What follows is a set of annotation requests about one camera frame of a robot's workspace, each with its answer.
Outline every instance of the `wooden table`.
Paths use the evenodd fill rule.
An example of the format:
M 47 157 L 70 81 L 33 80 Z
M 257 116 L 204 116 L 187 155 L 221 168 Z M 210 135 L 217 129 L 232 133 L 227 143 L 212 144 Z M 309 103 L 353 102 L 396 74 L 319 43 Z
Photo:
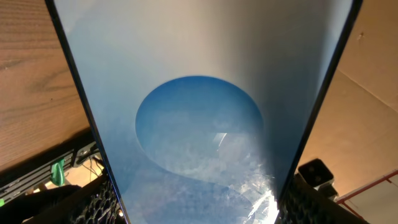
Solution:
M 0 0 L 0 171 L 88 126 L 44 0 Z

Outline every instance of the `phone screen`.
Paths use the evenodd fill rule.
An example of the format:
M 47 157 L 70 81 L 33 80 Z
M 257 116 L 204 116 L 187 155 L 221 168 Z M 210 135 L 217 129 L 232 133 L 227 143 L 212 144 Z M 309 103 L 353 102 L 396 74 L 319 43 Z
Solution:
M 131 223 L 275 221 L 352 1 L 54 5 Z

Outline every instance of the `beige wall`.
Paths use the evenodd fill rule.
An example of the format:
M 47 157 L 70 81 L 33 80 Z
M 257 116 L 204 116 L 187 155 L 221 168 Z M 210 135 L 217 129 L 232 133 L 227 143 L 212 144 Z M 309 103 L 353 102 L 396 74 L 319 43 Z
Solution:
M 300 160 L 322 159 L 340 195 L 398 168 L 397 9 L 364 0 Z

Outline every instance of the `red metal bar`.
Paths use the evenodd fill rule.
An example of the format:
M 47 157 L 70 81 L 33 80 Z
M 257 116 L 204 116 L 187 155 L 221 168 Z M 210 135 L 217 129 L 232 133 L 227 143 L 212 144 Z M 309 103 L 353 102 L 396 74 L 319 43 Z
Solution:
M 357 217 L 364 219 L 361 215 L 359 215 L 357 212 L 355 212 L 355 211 L 354 211 L 350 206 L 348 206 L 345 202 L 342 202 L 341 204 L 344 205 L 345 207 L 347 207 L 348 210 L 351 211 L 351 212 L 352 212 L 354 215 L 356 215 Z
M 393 176 L 395 176 L 395 175 L 397 175 L 397 174 L 398 174 L 398 170 L 395 170 L 394 172 L 392 172 L 392 173 L 390 173 L 390 174 L 388 174 L 388 175 L 385 175 L 385 176 L 382 177 L 381 179 L 379 179 L 379 180 L 377 180 L 377 181 L 375 181 L 375 182 L 369 184 L 368 186 L 365 186 L 365 187 L 363 187 L 363 188 L 361 188 L 361 189 L 359 189 L 359 190 L 353 192 L 352 194 L 347 195 L 347 196 L 345 196 L 345 197 L 339 199 L 336 203 L 337 203 L 337 204 L 339 204 L 339 203 L 344 204 L 344 202 L 345 202 L 346 200 L 349 200 L 350 198 L 352 198 L 352 197 L 354 197 L 354 196 L 356 196 L 356 195 L 358 195 L 358 194 L 364 192 L 364 191 L 367 190 L 367 189 L 370 189 L 371 187 L 376 186 L 377 184 L 380 184 L 381 182 L 383 182 L 383 181 L 385 181 L 385 180 L 390 179 L 391 177 L 393 177 Z

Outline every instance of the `green object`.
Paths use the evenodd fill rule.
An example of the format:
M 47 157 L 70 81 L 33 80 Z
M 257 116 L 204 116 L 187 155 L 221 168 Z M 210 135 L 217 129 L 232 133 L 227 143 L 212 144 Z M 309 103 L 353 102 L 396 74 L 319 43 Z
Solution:
M 62 186 L 65 183 L 65 174 L 63 173 L 64 159 L 52 164 L 51 167 L 51 182 L 57 186 Z

